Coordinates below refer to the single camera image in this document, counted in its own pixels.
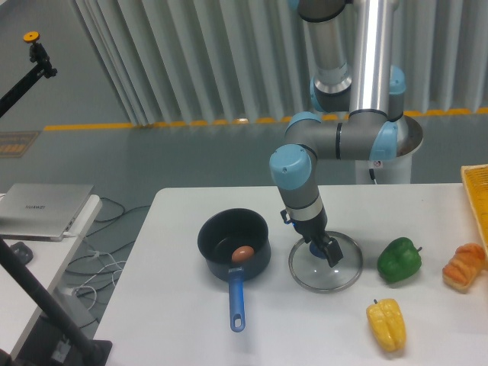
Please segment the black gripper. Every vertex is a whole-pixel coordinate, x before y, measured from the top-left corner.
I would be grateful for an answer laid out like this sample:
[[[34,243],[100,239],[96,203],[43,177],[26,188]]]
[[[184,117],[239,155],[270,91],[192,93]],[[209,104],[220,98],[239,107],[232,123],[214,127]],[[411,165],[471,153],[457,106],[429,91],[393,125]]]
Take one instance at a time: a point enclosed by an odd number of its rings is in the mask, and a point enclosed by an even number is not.
[[[307,245],[313,242],[319,247],[330,267],[335,267],[343,259],[339,242],[334,237],[329,238],[326,233],[327,216],[324,208],[314,218],[305,221],[292,219],[286,210],[282,210],[280,215],[284,223],[291,224]]]

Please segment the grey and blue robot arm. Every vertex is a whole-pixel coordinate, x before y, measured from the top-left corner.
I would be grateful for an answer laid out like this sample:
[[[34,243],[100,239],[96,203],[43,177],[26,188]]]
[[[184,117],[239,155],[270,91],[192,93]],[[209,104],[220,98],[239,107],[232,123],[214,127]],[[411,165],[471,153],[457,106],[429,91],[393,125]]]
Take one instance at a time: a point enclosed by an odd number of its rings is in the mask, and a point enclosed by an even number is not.
[[[397,155],[400,113],[390,84],[395,1],[292,1],[313,49],[312,111],[295,114],[285,143],[269,161],[284,202],[282,217],[337,265],[343,257],[326,233],[327,216],[315,179],[321,159],[391,160]]]

